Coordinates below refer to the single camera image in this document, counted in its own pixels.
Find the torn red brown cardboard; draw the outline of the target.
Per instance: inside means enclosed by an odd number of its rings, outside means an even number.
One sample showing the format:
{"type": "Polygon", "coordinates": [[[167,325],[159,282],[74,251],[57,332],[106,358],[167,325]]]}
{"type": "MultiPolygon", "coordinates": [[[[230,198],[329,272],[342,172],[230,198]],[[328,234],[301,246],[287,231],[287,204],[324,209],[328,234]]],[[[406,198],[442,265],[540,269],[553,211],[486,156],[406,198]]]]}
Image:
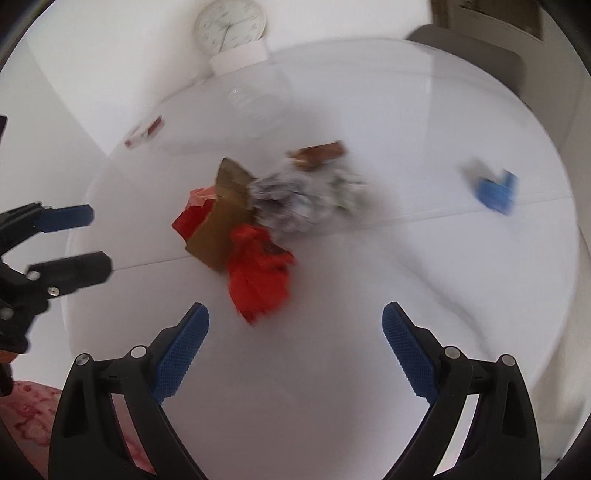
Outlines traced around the torn red brown cardboard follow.
{"type": "Polygon", "coordinates": [[[247,187],[253,180],[252,174],[238,162],[223,158],[213,185],[217,198],[201,207],[185,205],[171,225],[185,241],[185,250],[213,271],[225,270],[232,230],[252,223],[247,187]]]}

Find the red paper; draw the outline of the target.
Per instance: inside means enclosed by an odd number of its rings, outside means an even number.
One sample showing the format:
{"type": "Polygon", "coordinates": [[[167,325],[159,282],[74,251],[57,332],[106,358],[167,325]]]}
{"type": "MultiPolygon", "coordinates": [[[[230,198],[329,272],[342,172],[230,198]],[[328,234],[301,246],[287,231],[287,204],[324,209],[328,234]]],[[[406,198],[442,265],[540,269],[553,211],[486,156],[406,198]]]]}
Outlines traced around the red paper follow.
{"type": "Polygon", "coordinates": [[[294,255],[273,242],[262,226],[242,224],[232,230],[226,263],[228,293],[239,315],[250,325],[279,310],[290,298],[294,255]]]}

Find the clear plastic bottle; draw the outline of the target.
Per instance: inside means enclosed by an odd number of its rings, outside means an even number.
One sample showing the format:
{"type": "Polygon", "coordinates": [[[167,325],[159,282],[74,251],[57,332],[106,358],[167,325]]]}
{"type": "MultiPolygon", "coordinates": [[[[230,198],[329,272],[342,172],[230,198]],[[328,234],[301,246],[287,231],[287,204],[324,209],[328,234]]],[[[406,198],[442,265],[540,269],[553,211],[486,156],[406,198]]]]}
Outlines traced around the clear plastic bottle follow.
{"type": "Polygon", "coordinates": [[[273,65],[242,68],[219,80],[239,129],[250,138],[273,132],[290,112],[290,81],[273,65]]]}

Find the crumpled pink paper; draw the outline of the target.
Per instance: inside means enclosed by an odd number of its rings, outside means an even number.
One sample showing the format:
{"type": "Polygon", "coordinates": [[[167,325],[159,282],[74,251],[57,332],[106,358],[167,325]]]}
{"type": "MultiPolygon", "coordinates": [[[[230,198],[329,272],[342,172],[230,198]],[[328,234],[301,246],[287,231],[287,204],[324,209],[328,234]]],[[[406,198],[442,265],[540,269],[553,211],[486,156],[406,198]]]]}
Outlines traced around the crumpled pink paper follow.
{"type": "Polygon", "coordinates": [[[193,189],[189,192],[186,208],[192,206],[201,207],[207,201],[214,201],[216,198],[215,186],[193,189]]]}

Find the red and white box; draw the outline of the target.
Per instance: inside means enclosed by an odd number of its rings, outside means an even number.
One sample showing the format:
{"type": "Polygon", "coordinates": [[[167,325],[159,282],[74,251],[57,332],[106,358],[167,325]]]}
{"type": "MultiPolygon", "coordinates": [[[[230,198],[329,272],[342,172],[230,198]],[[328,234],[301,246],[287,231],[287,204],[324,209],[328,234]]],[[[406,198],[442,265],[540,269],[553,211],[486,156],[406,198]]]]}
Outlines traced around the red and white box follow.
{"type": "Polygon", "coordinates": [[[127,149],[134,149],[153,139],[164,126],[161,115],[149,118],[147,122],[137,125],[125,138],[124,146],[127,149]]]}

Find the crumpled newspaper ball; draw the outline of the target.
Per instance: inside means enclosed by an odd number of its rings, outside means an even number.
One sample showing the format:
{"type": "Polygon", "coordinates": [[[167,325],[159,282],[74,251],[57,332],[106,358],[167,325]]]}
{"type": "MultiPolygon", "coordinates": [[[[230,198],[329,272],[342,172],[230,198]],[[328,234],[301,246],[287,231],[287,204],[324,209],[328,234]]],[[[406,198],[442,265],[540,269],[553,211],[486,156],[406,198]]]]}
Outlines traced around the crumpled newspaper ball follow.
{"type": "Polygon", "coordinates": [[[308,232],[332,215],[324,188],[297,169],[276,170],[247,189],[256,222],[276,236],[308,232]]]}

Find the crumpled blue tape wad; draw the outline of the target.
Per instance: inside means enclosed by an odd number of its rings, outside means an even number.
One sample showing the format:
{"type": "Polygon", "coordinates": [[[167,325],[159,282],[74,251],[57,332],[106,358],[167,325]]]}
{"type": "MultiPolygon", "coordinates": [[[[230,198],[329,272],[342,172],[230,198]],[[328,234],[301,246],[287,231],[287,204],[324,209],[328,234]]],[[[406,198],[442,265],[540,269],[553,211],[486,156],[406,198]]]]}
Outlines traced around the crumpled blue tape wad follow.
{"type": "Polygon", "coordinates": [[[464,165],[462,173],[474,197],[484,207],[505,216],[513,213],[519,187],[514,173],[495,172],[480,159],[472,159],[464,165]]]}

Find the brown snack wrapper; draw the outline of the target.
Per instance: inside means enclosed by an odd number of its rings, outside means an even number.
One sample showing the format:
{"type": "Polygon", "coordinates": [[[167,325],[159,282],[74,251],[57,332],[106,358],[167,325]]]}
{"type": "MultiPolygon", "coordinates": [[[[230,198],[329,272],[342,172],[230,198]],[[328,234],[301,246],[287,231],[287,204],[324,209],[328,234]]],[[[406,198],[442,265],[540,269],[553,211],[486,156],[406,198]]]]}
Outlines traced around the brown snack wrapper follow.
{"type": "Polygon", "coordinates": [[[345,155],[346,147],[341,141],[286,152],[287,158],[293,161],[294,166],[305,172],[317,170],[326,163],[345,155]]]}

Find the crumpled grey-green paper ball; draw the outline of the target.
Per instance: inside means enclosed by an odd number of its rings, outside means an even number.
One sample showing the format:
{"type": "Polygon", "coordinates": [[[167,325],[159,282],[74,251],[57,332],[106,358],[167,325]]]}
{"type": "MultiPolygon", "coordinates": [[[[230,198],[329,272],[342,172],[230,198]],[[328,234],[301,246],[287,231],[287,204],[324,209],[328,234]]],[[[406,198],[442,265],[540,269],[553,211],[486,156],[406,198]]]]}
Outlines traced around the crumpled grey-green paper ball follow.
{"type": "Polygon", "coordinates": [[[369,186],[360,175],[346,169],[331,169],[325,182],[325,202],[332,210],[358,216],[367,206],[369,186]]]}

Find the dark grey chair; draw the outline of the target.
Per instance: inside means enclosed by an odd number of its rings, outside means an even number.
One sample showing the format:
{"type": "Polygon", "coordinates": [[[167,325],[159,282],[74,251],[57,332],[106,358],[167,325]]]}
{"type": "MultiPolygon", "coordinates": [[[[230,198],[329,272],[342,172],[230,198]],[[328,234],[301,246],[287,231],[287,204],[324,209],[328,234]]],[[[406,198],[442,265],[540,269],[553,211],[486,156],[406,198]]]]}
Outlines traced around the dark grey chair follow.
{"type": "Polygon", "coordinates": [[[407,40],[457,56],[493,76],[519,98],[527,67],[517,53],[436,25],[423,25],[407,40]]]}

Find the round white wall clock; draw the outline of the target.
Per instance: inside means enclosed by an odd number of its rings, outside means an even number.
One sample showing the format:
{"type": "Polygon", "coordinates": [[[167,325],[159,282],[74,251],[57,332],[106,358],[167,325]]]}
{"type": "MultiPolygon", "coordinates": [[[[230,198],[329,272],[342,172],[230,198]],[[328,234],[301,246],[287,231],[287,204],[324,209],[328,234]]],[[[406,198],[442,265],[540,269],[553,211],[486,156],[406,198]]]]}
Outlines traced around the round white wall clock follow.
{"type": "Polygon", "coordinates": [[[256,1],[212,1],[195,19],[193,40],[203,54],[213,57],[259,40],[266,23],[266,12],[256,1]]]}

